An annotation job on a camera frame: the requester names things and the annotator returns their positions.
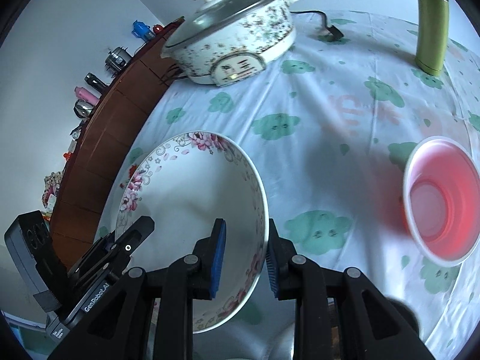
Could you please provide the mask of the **steel pot on sideboard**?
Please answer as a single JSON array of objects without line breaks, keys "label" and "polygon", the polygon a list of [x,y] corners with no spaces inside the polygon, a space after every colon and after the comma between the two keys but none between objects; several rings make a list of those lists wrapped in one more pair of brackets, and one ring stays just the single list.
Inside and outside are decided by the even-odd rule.
[{"label": "steel pot on sideboard", "polygon": [[126,48],[116,47],[108,52],[105,66],[107,70],[111,70],[115,75],[122,72],[131,59],[132,55],[128,53]]}]

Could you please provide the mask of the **green thermos bottle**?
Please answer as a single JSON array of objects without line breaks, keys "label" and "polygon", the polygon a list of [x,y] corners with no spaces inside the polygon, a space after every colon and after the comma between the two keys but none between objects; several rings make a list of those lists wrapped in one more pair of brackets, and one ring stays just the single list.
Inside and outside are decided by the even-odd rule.
[{"label": "green thermos bottle", "polygon": [[416,65],[438,77],[448,45],[449,0],[418,0]]}]

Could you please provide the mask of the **steel electric kettle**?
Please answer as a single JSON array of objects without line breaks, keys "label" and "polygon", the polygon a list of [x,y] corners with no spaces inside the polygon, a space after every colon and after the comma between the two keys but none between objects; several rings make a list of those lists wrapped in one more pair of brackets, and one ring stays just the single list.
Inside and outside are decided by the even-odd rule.
[{"label": "steel electric kettle", "polygon": [[73,107],[73,111],[76,116],[80,119],[89,119],[90,115],[94,111],[94,106],[85,100],[78,99],[75,102]]}]

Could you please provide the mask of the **black thermos flask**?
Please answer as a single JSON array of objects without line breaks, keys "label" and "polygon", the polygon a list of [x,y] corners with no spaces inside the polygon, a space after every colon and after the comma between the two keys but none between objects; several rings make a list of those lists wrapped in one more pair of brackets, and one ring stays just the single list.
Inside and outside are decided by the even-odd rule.
[{"label": "black thermos flask", "polygon": [[85,75],[84,81],[101,94],[108,91],[108,86],[91,72]]}]

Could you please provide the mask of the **stainless steel bowl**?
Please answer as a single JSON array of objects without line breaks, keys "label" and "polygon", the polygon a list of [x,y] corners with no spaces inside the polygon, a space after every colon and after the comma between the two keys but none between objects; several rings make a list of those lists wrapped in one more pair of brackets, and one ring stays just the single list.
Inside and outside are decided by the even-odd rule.
[{"label": "stainless steel bowl", "polygon": [[193,359],[293,359],[294,330],[228,322],[193,336]]}]

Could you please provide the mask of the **pink thermos bottle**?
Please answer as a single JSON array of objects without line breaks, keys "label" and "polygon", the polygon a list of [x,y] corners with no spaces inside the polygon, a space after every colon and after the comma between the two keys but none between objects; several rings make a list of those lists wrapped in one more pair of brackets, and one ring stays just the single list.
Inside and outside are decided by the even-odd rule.
[{"label": "pink thermos bottle", "polygon": [[76,87],[74,93],[78,99],[88,102],[92,106],[96,106],[99,102],[99,98],[84,87]]}]

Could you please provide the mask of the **brown wooden sideboard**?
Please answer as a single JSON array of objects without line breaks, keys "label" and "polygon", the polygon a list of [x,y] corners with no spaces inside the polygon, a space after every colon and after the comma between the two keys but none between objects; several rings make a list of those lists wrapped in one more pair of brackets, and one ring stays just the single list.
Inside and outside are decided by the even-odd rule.
[{"label": "brown wooden sideboard", "polygon": [[72,267],[94,242],[98,223],[137,134],[176,75],[176,63],[161,50],[182,24],[167,24],[142,47],[100,97],[67,160],[52,217],[53,247]]}]

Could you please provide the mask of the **blue thermos jug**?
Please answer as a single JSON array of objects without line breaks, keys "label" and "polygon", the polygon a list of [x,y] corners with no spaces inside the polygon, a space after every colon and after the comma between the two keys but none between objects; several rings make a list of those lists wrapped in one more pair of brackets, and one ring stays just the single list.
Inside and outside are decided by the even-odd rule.
[{"label": "blue thermos jug", "polygon": [[133,22],[132,35],[136,38],[140,38],[145,42],[149,42],[155,38],[155,33],[151,30],[151,27],[144,22],[135,20]]}]

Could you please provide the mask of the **cloud patterned tablecloth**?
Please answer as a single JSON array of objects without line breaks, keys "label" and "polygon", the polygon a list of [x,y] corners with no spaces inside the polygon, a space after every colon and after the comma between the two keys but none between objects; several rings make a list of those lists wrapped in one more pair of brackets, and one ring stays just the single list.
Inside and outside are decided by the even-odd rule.
[{"label": "cloud patterned tablecloth", "polygon": [[445,136],[479,157],[479,53],[450,40],[442,74],[413,61],[416,24],[351,10],[331,12],[331,42],[316,15],[295,17],[297,39],[265,72],[225,88],[175,82],[132,144],[97,236],[135,204],[125,184],[159,144],[207,130],[251,157],[278,232],[321,266],[354,266],[416,314],[437,359],[453,359],[479,323],[479,255],[442,268],[404,229],[404,165],[421,140]]}]

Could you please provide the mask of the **pink plastic bowl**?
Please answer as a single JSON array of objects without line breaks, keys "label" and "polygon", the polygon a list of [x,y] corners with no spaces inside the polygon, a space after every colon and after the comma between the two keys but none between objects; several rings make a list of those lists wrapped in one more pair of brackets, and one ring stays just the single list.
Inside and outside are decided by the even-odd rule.
[{"label": "pink plastic bowl", "polygon": [[457,266],[479,245],[479,170],[456,141],[430,136],[414,147],[402,204],[405,227],[433,263]]}]

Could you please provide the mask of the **small red object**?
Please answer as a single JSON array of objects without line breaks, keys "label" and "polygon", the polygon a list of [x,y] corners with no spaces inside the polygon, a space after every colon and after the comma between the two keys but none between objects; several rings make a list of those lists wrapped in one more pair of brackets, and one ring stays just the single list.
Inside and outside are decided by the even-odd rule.
[{"label": "small red object", "polygon": [[153,32],[155,34],[161,33],[162,30],[163,30],[163,26],[160,25],[160,24],[156,24],[156,25],[153,26]]}]

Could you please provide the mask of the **speckled electric cooking pot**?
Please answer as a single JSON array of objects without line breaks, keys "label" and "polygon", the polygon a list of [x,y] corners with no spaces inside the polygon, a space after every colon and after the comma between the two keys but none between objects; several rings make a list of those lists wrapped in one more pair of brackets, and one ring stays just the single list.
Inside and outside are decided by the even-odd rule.
[{"label": "speckled electric cooking pot", "polygon": [[169,36],[171,58],[194,83],[229,86],[263,72],[293,45],[298,0],[203,0]]}]

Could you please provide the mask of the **pink flower white bowl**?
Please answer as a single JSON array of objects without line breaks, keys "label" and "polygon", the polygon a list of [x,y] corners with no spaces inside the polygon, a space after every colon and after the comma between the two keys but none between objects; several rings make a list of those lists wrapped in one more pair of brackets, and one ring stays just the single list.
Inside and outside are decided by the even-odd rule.
[{"label": "pink flower white bowl", "polygon": [[146,272],[192,253],[215,220],[224,219],[219,289],[213,300],[193,303],[193,332],[208,332],[233,318],[257,285],[269,238],[266,192],[248,155],[226,136],[206,131],[165,141],[124,186],[115,234],[121,236],[141,216],[153,219],[154,232],[128,265]]}]

